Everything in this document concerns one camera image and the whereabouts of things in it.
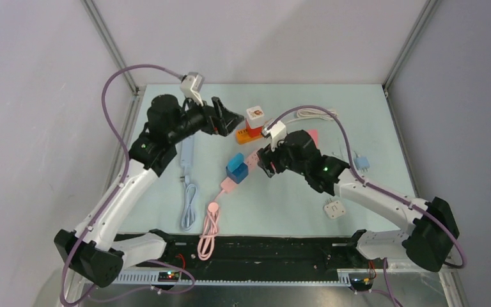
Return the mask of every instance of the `robotic arm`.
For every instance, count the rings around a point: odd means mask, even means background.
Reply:
[[[121,182],[122,170],[97,206],[74,231],[60,230],[55,236],[54,243],[66,261],[87,227],[69,268],[99,287],[110,285],[123,268],[158,259],[162,255],[166,243],[153,233],[118,242],[114,242],[114,238],[136,201],[176,156],[176,144],[199,130],[227,136],[244,121],[243,116],[227,110],[217,97],[212,97],[213,106],[202,101],[199,94],[202,82],[202,75],[193,72],[182,79],[180,89],[185,95],[182,106],[172,95],[159,95],[153,99],[144,130],[129,150],[126,179]],[[120,188],[112,197],[116,186]],[[95,223],[89,226],[94,217]]]
[[[294,171],[304,176],[309,186],[317,192],[352,200],[385,217],[400,229],[378,233],[357,231],[352,241],[365,258],[409,258],[426,270],[437,272],[441,269],[453,243],[420,210],[438,219],[457,238],[458,227],[447,202],[440,198],[433,201],[411,198],[377,184],[368,184],[371,182],[364,176],[359,180],[347,162],[322,155],[306,131],[287,134],[285,125],[277,122],[263,133],[271,142],[258,151],[258,165],[268,177],[286,169]],[[409,203],[397,198],[409,200]]]

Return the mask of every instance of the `coiled pink cord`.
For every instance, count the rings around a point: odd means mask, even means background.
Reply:
[[[213,201],[208,205],[208,211],[206,212],[206,217],[204,218],[204,229],[202,231],[202,235],[200,236],[200,240],[198,241],[197,252],[200,260],[208,260],[214,252],[215,237],[219,233],[219,226],[217,225],[218,221],[219,205]]]

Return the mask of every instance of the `blue cord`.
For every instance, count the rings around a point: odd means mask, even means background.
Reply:
[[[185,189],[185,204],[183,206],[180,227],[183,231],[188,232],[189,230],[191,230],[196,220],[196,213],[193,206],[198,195],[198,187],[195,184],[189,182],[188,175],[184,176],[183,179],[183,188]]]

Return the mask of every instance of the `white tabletop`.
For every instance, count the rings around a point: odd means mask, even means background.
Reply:
[[[164,93],[175,95],[181,103],[183,95],[179,85],[148,85],[133,139],[147,121],[146,111],[152,99]],[[248,107],[261,106],[269,118],[303,104],[335,108],[352,150],[366,156],[370,162],[371,168],[365,175],[399,192],[414,194],[381,85],[206,84],[201,94],[209,104],[212,96],[218,96],[228,109],[237,113],[245,114]],[[338,158],[343,156],[347,161],[345,144],[334,122],[301,120],[290,123],[287,129],[288,132],[317,129],[321,152]],[[226,178],[224,168],[229,159],[238,152],[248,156],[266,144],[262,139],[238,145],[234,136],[196,134],[191,177],[199,186],[199,196],[195,204],[197,221],[191,233],[201,232],[206,206],[221,190],[219,184]],[[179,220],[184,191],[180,182],[180,145],[177,150],[178,156],[140,198],[120,232],[147,232],[158,228],[167,233],[182,233]],[[388,220],[348,200],[343,200],[347,213],[329,219],[323,211],[329,198],[330,195],[317,193],[303,177],[291,171],[268,178],[257,168],[232,193],[219,199],[221,234],[347,236],[359,229],[376,232],[396,229]]]

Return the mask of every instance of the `white wall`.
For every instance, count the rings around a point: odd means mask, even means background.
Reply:
[[[471,306],[491,306],[491,1],[442,1],[390,95],[419,190],[455,213]]]
[[[0,1],[0,306],[33,304],[63,265],[56,232],[102,195],[117,143],[100,92],[115,70],[80,1]],[[109,98],[121,125],[122,79]]]
[[[196,70],[210,83],[378,84],[426,0],[96,2],[129,63]]]

